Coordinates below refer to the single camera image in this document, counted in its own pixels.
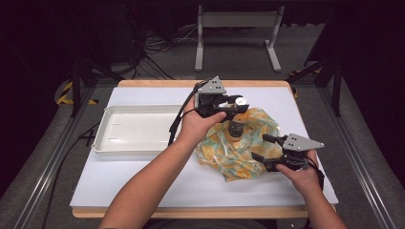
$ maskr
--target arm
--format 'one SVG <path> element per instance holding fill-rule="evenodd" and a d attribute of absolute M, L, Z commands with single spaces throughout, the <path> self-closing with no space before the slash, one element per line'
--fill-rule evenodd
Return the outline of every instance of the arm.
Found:
<path fill-rule="evenodd" d="M 314 150 L 308 152 L 308 157 L 315 161 L 318 166 Z M 313 228 L 347 228 L 325 198 L 319 186 L 318 176 L 313 168 L 292 171 L 288 167 L 279 164 L 277 169 L 292 181 L 294 187 L 304 197 Z"/>
<path fill-rule="evenodd" d="M 191 98 L 184 112 L 194 108 L 193 101 Z M 141 228 L 153 215 L 197 144 L 209 128 L 224 117 L 225 113 L 208 118 L 201 118 L 196 112 L 185 115 L 177 140 L 122 187 L 99 228 Z"/>

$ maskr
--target white tabletop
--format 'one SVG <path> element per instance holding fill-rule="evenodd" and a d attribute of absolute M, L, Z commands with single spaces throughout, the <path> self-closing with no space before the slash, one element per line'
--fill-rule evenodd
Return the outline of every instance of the white tabletop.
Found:
<path fill-rule="evenodd" d="M 276 120 L 283 135 L 308 136 L 295 99 L 287 87 L 228 87 L 227 94 L 241 94 L 252 107 L 263 108 Z M 108 106 L 181 105 L 190 88 L 115 88 Z M 101 156 L 91 151 L 71 201 L 73 208 L 108 207 L 119 189 L 149 161 L 135 156 Z M 325 178 L 324 194 L 338 202 Z M 252 207 L 304 205 L 301 195 L 280 173 L 257 179 L 225 182 L 223 176 L 198 163 L 193 155 L 164 196 L 159 207 Z"/>

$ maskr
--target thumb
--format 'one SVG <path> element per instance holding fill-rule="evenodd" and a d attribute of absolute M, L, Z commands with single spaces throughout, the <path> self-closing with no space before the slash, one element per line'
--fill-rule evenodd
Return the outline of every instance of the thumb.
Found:
<path fill-rule="evenodd" d="M 226 113 L 225 112 L 220 112 L 220 113 L 216 113 L 210 117 L 207 117 L 206 120 L 206 124 L 208 125 L 208 128 L 211 128 L 213 125 L 219 123 L 220 121 L 222 121 L 224 118 L 226 117 Z"/>
<path fill-rule="evenodd" d="M 291 179 L 292 173 L 294 172 L 294 171 L 290 170 L 289 167 L 287 167 L 286 165 L 282 165 L 282 164 L 278 164 L 276 166 L 276 169 L 289 179 Z"/>

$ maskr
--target rectangular tray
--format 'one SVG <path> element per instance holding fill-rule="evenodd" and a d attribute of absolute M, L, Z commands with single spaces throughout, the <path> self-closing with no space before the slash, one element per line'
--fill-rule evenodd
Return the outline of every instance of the rectangular tray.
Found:
<path fill-rule="evenodd" d="M 169 128 L 180 108 L 180 105 L 108 107 L 92 148 L 104 156 L 156 156 L 167 147 Z"/>

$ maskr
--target patterned cloth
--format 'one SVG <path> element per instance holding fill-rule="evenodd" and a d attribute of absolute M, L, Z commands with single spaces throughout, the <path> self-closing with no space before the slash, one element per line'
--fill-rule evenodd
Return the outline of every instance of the patterned cloth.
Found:
<path fill-rule="evenodd" d="M 252 158 L 251 152 L 265 158 L 282 155 L 278 144 L 262 140 L 263 134 L 280 136 L 279 125 L 263 109 L 249 109 L 249 118 L 240 141 L 232 142 L 225 137 L 228 125 L 229 121 L 226 121 L 213 126 L 196 148 L 200 164 L 212 166 L 221 172 L 225 181 L 256 178 L 266 170 L 262 163 Z"/>

